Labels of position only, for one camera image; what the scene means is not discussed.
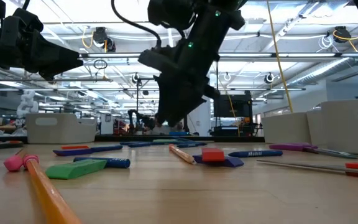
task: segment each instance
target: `white plastic bin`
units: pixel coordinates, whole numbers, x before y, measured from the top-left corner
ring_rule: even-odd
[[[77,119],[71,113],[31,113],[26,115],[30,144],[77,144],[93,142],[96,119]]]
[[[321,104],[327,148],[358,154],[358,100]]]
[[[262,118],[266,143],[310,143],[306,113]]]
[[[321,110],[308,111],[306,112],[306,115],[308,117],[310,140],[312,145],[326,147],[327,139]]]

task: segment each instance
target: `pink eraser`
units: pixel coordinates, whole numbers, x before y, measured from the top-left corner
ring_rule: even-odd
[[[29,161],[30,159],[35,159],[38,163],[40,163],[40,159],[38,158],[38,156],[36,156],[36,155],[26,155],[26,156],[23,157],[23,165],[24,165],[24,168],[27,169],[26,163],[27,163],[27,161]]]
[[[14,156],[7,158],[4,161],[4,165],[8,169],[9,172],[19,171],[20,167],[23,166],[23,159],[18,155],[14,155]]]

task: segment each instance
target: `ceiling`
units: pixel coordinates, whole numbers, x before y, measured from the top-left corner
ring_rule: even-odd
[[[20,0],[5,0],[7,4],[6,15],[11,15],[18,6],[24,2]],[[161,26],[154,26],[148,23],[147,6],[149,1],[143,0],[117,0],[116,8],[125,18],[138,22],[143,26],[156,31],[162,37],[162,44],[167,45],[170,42],[175,43],[180,39],[176,30],[168,30]],[[270,0],[272,9],[273,28],[276,33],[287,27],[287,33],[283,33],[277,40],[279,52],[306,52],[306,53],[324,53],[324,52],[346,52],[351,50],[349,43],[338,44],[329,43],[325,39],[327,47],[322,48],[321,41],[327,32],[331,32],[337,26],[346,26],[352,37],[358,37],[358,10],[355,6],[348,4],[347,1],[327,1],[327,3],[307,4],[307,1],[274,1]],[[152,35],[143,30],[123,23],[117,18],[110,5],[109,0],[31,0],[27,9],[33,14],[38,15],[44,23],[42,35],[49,41],[75,50],[80,53],[101,53],[104,50],[91,44],[90,35],[96,27],[106,27],[107,33],[116,43],[116,52],[142,52],[145,49],[154,47],[155,39]],[[230,29],[219,52],[274,52],[272,45],[272,31],[269,23],[269,13],[265,1],[250,0],[241,9],[243,18],[247,24],[240,30]],[[303,19],[296,20],[299,15],[304,15]],[[141,78],[152,78],[158,76],[158,71],[141,65],[136,58],[105,58],[109,66],[105,70],[97,70],[93,67],[94,60],[85,61],[85,66],[65,72],[58,75],[56,79],[70,79],[69,82],[57,82],[50,84],[47,82],[20,82],[19,84],[26,88],[110,88],[123,89],[135,88],[132,83],[132,76],[137,73]],[[285,60],[282,62],[282,69],[286,80],[304,71],[313,65],[319,64],[319,60]],[[226,59],[219,62],[219,88],[270,88],[273,87],[264,83],[264,76],[272,73],[279,77],[280,71],[274,58],[265,60],[255,58],[252,60],[234,60]],[[211,66],[209,77],[212,86],[216,87],[216,65]],[[9,73],[1,73],[1,78],[13,79],[40,79],[37,74],[25,74],[21,68],[11,68]],[[273,83],[278,85],[281,79],[276,79]],[[12,88],[0,84],[0,88]],[[157,88],[157,83],[149,81],[144,89]],[[233,91],[233,94],[241,94],[244,91]],[[114,109],[116,111],[125,111],[135,107],[136,91],[93,91],[93,93],[78,96],[74,91],[38,91],[43,96],[60,96],[67,98],[66,101],[85,102],[85,103],[108,103],[103,109]],[[252,92],[258,97],[260,91]],[[142,106],[141,113],[155,113],[158,108],[158,91],[149,91],[148,95],[139,94]]]

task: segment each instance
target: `green eraser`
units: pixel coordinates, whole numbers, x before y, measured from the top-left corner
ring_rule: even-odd
[[[153,142],[167,142],[167,143],[170,143],[170,142],[178,142],[178,140],[176,140],[176,139],[154,139]]]
[[[69,164],[51,166],[45,173],[51,179],[74,179],[104,169],[106,163],[105,160],[85,159]]]

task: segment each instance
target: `workbench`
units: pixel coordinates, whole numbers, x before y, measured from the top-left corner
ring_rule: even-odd
[[[117,144],[97,142],[89,146]],[[56,145],[26,145],[44,170],[71,162]],[[262,143],[211,143],[225,154],[268,149]],[[0,149],[0,223],[45,223],[27,172],[8,173],[2,162],[19,149]],[[200,154],[200,148],[183,149]],[[83,223],[229,224],[358,223],[358,178],[335,172],[256,163],[257,159],[343,165],[349,159],[284,151],[281,157],[243,158],[238,168],[190,165],[150,146],[95,153],[129,158],[130,169],[105,169],[73,180],[52,180]]]

